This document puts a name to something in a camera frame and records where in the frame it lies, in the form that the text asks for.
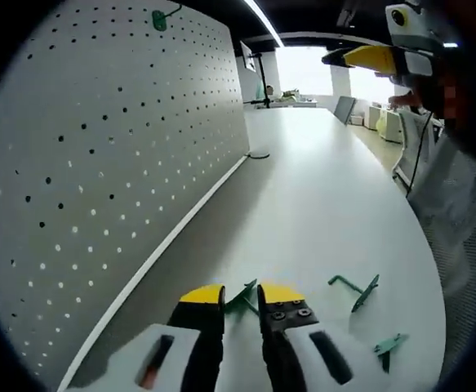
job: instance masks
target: black cable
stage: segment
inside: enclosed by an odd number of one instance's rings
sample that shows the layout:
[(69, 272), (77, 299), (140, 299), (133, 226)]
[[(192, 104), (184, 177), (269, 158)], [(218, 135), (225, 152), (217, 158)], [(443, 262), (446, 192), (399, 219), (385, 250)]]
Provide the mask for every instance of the black cable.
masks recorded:
[(407, 197), (408, 197), (408, 195), (409, 195), (410, 192), (411, 192), (411, 186), (413, 185), (414, 180), (415, 180), (415, 178), (416, 178), (417, 165), (419, 164), (420, 149), (423, 148), (423, 140), (425, 139), (426, 128), (427, 128), (427, 126), (428, 126), (428, 123), (430, 122), (430, 119), (432, 118), (432, 114), (433, 114), (433, 113), (434, 113), (434, 112), (430, 112), (430, 114), (428, 115), (428, 118), (426, 119), (426, 122), (425, 122), (425, 126), (423, 127), (423, 131), (422, 131), (422, 133), (420, 134), (420, 142), (419, 142), (419, 149), (417, 150), (416, 165), (414, 166), (414, 172), (413, 172), (413, 174), (411, 175), (410, 185), (408, 186), (408, 191), (407, 191)]

